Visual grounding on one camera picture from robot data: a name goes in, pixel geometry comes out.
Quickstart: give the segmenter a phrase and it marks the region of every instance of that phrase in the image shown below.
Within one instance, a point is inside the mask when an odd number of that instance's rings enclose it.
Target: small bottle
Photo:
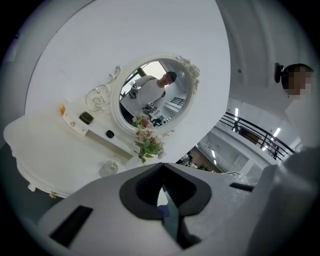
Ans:
[[[117,163],[109,160],[99,170],[99,173],[101,177],[105,177],[105,176],[114,175],[117,173],[117,171],[118,171]]]

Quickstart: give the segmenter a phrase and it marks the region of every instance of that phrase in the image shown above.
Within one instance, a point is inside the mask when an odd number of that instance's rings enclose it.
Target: black railing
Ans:
[[[261,149],[268,152],[275,160],[280,159],[282,161],[287,155],[295,153],[294,150],[271,133],[234,114],[226,112],[220,122],[231,127],[234,132],[244,136],[252,143],[258,144]]]
[[[174,99],[171,100],[171,103],[177,104],[178,106],[183,106],[185,104],[185,100],[183,98],[174,97]]]

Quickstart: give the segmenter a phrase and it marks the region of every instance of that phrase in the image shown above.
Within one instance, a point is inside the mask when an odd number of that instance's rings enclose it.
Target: ceiling light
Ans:
[[[280,133],[281,129],[280,128],[277,128],[275,133],[273,134],[273,137],[277,137],[278,134]]]
[[[235,113],[234,115],[237,117],[239,115],[239,109],[238,108],[235,108]]]

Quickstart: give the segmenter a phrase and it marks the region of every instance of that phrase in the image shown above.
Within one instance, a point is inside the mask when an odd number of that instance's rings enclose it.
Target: oval mirror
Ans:
[[[146,115],[157,128],[182,112],[189,92],[190,83],[181,64],[170,59],[151,61],[126,79],[119,96],[120,112],[131,126]]]

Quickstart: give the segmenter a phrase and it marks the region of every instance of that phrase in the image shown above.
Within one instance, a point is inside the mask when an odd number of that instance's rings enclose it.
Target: black hair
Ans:
[[[301,67],[304,67],[305,71],[307,71],[307,72],[313,72],[313,69],[311,67],[309,67],[305,64],[302,64],[302,63],[292,64],[292,65],[287,66],[281,72],[281,83],[282,83],[283,89],[285,89],[285,90],[289,89],[289,73],[299,72]]]
[[[169,75],[169,76],[171,77],[172,83],[173,83],[174,81],[176,81],[176,78],[177,78],[176,72],[168,71],[168,72],[166,73],[166,75]]]

